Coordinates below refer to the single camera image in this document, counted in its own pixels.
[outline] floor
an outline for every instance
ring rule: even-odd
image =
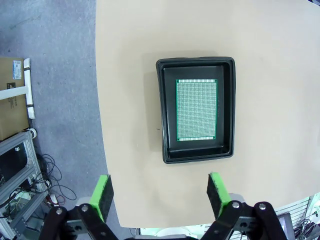
[[[97,93],[96,1],[0,4],[0,56],[31,59],[38,151],[54,157],[63,175],[60,183],[78,199],[91,196],[99,176],[108,172]],[[73,197],[67,190],[64,194]],[[65,207],[76,202],[67,200]],[[114,204],[107,224],[119,239],[135,232],[120,227]]]

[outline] green foam pad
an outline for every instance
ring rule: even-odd
[[[113,197],[114,190],[111,177],[109,175],[101,175],[91,196],[90,205],[97,211],[104,222],[107,220]]]
[[[222,213],[223,209],[231,201],[231,198],[219,173],[211,172],[209,174],[206,192],[208,194],[215,219],[217,219]]]

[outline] beige table surface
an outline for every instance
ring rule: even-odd
[[[208,173],[248,204],[320,191],[320,7],[307,0],[97,0],[96,69],[120,224],[210,223]],[[165,164],[156,61],[233,57],[231,158]]]

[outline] cardboard box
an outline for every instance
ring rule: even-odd
[[[24,59],[0,57],[0,76],[0,90],[24,86]],[[25,95],[0,100],[0,141],[28,127]]]

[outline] label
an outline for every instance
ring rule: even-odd
[[[15,82],[8,82],[6,84],[6,89],[14,89],[15,87],[16,87],[16,83]],[[9,97],[8,98],[8,102],[10,103],[11,109],[14,109],[18,105],[16,96]]]
[[[21,61],[13,61],[12,78],[21,79]]]

